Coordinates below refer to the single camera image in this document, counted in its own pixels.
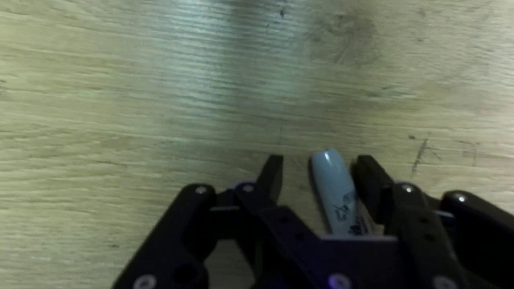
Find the marker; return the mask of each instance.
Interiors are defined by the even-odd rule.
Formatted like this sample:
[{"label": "marker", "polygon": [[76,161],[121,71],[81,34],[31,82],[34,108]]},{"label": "marker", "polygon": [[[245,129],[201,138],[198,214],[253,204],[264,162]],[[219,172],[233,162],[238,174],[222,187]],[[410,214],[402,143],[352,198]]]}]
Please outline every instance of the marker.
[{"label": "marker", "polygon": [[336,150],[318,151],[312,156],[310,166],[331,233],[336,236],[360,235],[355,185],[341,154]]}]

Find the wood grain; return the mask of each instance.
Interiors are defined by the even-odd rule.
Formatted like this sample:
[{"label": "wood grain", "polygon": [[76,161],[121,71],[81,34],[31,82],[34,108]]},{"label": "wood grain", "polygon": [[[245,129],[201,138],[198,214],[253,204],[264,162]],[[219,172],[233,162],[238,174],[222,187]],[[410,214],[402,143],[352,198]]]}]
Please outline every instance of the wood grain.
[{"label": "wood grain", "polygon": [[[376,156],[514,212],[510,0],[0,2],[0,284],[110,288],[177,191]],[[251,284],[233,246],[214,288]]]}]

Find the white marker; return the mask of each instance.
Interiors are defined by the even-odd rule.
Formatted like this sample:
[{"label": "white marker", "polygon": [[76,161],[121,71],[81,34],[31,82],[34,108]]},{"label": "white marker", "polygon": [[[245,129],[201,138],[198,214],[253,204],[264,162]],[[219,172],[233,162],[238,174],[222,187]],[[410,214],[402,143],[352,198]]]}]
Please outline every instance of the white marker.
[{"label": "white marker", "polygon": [[360,227],[354,179],[336,150],[312,156],[312,174],[333,235],[354,236]]}]

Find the light wooden table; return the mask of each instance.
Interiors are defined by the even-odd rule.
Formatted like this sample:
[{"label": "light wooden table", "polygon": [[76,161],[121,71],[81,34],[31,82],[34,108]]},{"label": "light wooden table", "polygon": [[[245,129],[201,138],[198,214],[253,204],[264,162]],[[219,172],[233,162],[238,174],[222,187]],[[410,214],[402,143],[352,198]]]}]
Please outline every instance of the light wooden table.
[{"label": "light wooden table", "polygon": [[[514,212],[511,0],[2,0],[0,288],[110,288],[177,191],[376,156]],[[232,244],[214,288],[245,288]]]}]

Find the wooden surface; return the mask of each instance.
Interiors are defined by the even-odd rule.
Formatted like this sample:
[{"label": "wooden surface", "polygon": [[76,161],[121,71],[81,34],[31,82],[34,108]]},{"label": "wooden surface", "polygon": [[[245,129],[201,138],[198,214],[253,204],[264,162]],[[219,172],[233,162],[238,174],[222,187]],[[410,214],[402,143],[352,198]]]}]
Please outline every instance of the wooden surface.
[{"label": "wooden surface", "polygon": [[[110,288],[177,191],[373,154],[514,212],[511,0],[2,0],[0,288]],[[214,288],[245,288],[232,244]]]}]

